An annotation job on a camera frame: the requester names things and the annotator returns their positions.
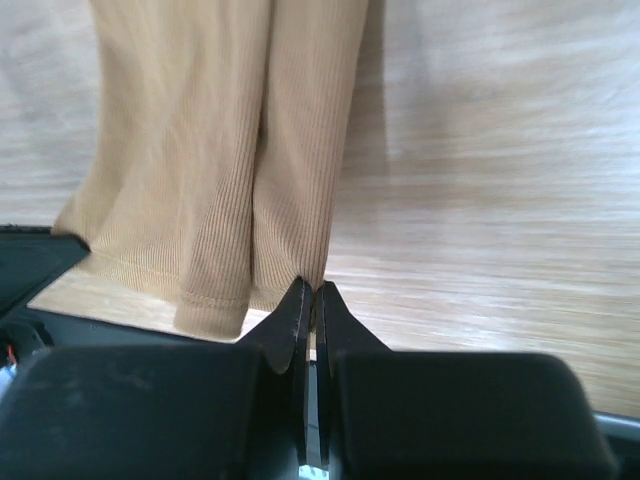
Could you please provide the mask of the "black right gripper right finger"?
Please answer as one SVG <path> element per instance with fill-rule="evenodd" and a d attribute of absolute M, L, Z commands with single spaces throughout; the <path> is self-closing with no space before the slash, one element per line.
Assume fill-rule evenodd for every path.
<path fill-rule="evenodd" d="M 388 348 L 333 283 L 316 295 L 318 423 L 334 479 L 614 479 L 557 357 Z"/>

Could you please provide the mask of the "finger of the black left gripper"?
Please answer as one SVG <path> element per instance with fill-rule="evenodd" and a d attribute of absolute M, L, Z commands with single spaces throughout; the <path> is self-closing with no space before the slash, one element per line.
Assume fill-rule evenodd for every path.
<path fill-rule="evenodd" d="M 2 225 L 1 318 L 24 307 L 88 254 L 88 246 L 74 235 L 53 235 L 44 226 Z"/>

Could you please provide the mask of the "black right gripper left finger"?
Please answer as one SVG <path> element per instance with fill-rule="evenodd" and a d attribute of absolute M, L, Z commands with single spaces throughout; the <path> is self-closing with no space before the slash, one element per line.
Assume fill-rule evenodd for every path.
<path fill-rule="evenodd" d="M 234 343 L 21 307 L 1 323 L 5 479 L 294 479 L 306 460 L 312 292 Z"/>

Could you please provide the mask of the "tan ribbed tank top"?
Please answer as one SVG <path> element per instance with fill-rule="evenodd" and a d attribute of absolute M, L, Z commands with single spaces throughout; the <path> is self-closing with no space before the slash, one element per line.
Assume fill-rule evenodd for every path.
<path fill-rule="evenodd" d="M 324 278 L 364 1 L 95 1 L 98 142 L 54 223 L 85 269 L 234 339 Z"/>

